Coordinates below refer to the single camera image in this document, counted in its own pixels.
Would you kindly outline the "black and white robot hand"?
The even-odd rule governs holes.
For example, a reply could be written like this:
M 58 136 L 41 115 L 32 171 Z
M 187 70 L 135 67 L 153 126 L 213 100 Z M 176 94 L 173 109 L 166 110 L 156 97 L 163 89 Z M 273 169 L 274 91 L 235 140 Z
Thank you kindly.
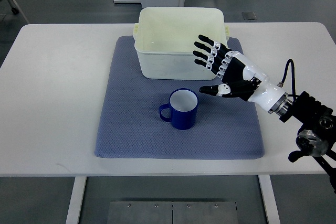
M 200 87 L 200 92 L 223 98 L 241 98 L 259 105 L 268 113 L 284 115 L 293 102 L 278 85 L 271 83 L 268 75 L 238 51 L 210 38 L 199 35 L 194 45 L 207 52 L 193 51 L 194 62 L 218 77 L 222 84 Z

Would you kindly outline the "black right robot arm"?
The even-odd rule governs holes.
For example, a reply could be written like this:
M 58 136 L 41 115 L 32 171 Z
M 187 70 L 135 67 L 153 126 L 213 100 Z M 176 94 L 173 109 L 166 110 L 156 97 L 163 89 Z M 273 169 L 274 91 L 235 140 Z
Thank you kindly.
M 288 159 L 294 163 L 304 156 L 313 157 L 329 175 L 330 184 L 335 188 L 335 168 L 324 159 L 326 155 L 335 160 L 335 151 L 332 150 L 335 145 L 335 115 L 331 108 L 321 104 L 307 92 L 296 94 L 295 66 L 292 59 L 286 62 L 284 76 L 278 83 L 280 87 L 285 82 L 288 69 L 291 69 L 292 94 L 290 96 L 293 97 L 293 101 L 292 104 L 285 105 L 285 111 L 281 114 L 280 120 L 287 122 L 294 117 L 302 123 L 296 138 L 299 149 L 291 152 Z

